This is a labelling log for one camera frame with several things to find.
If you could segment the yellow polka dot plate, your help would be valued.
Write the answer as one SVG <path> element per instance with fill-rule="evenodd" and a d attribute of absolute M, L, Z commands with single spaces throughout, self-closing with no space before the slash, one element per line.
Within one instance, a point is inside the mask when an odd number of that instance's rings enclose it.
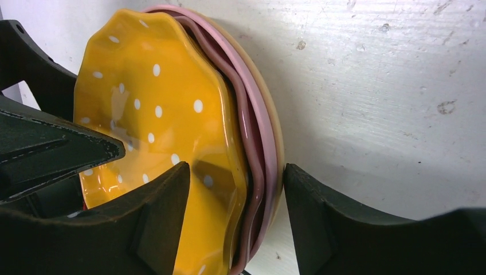
<path fill-rule="evenodd" d="M 88 208 L 186 162 L 190 189 L 174 273 L 230 272 L 248 180 L 236 102 L 179 22 L 118 10 L 87 43 L 74 120 L 126 149 L 80 174 Z"/>

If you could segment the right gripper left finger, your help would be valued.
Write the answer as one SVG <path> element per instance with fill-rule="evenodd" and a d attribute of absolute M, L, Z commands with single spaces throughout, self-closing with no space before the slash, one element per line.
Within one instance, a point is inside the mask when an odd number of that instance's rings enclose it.
<path fill-rule="evenodd" d="M 1 208 L 2 274 L 172 274 L 189 194 L 180 162 L 74 217 Z"/>

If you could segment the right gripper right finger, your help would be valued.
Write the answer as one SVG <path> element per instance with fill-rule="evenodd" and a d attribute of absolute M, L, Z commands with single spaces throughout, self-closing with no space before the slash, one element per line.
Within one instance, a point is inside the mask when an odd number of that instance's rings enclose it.
<path fill-rule="evenodd" d="M 288 164 L 283 176 L 300 274 L 484 274 L 485 209 L 414 221 L 379 211 Z"/>

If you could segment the pink plate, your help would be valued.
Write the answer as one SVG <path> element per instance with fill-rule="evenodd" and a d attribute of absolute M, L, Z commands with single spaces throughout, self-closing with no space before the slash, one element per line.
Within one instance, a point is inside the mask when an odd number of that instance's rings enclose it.
<path fill-rule="evenodd" d="M 146 13 L 164 12 L 173 17 L 178 13 L 183 15 L 193 15 L 195 18 L 202 18 L 195 11 L 174 5 L 156 5 L 145 9 Z M 254 78 L 249 81 L 251 87 L 257 86 Z M 263 200 L 263 214 L 261 215 L 260 231 L 257 233 L 256 241 L 251 249 L 250 260 L 257 253 L 264 237 L 270 227 L 270 218 L 273 212 L 273 202 L 275 201 L 277 187 L 277 155 L 275 137 L 272 131 L 271 121 L 261 92 L 249 95 L 250 103 L 253 106 L 258 128 L 260 130 L 261 144 L 264 153 L 264 173 L 265 173 L 265 195 Z"/>

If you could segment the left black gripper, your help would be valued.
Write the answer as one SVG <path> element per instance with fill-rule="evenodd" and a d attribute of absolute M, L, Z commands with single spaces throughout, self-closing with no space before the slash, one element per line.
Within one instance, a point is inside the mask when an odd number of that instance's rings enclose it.
<path fill-rule="evenodd" d="M 1 90 L 24 81 L 43 111 L 1 97 L 1 203 L 125 155 L 120 140 L 69 122 L 76 78 L 18 21 L 1 21 Z"/>

